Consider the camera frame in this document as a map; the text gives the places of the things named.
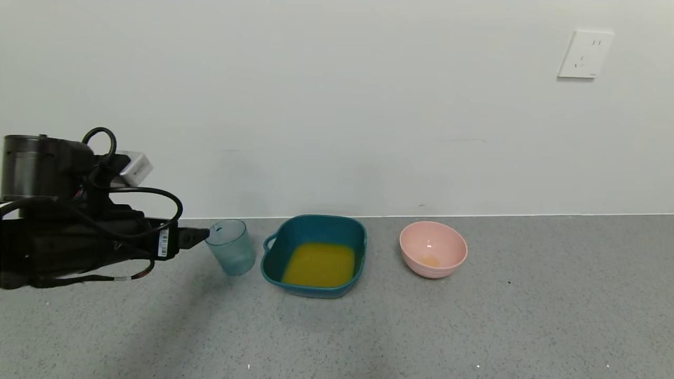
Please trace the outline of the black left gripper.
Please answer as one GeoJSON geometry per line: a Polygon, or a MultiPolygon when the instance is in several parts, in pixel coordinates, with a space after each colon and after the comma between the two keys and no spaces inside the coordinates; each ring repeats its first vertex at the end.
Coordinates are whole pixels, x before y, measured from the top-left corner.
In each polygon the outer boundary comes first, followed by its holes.
{"type": "MultiPolygon", "coordinates": [[[[109,230],[121,235],[137,235],[152,228],[164,225],[166,219],[160,218],[133,218],[118,219],[106,222],[103,225],[109,230]]],[[[100,249],[102,264],[116,264],[125,261],[149,260],[168,261],[180,250],[189,250],[209,238],[209,228],[168,226],[154,234],[145,235],[132,241],[117,241],[103,239],[100,249]]]]}

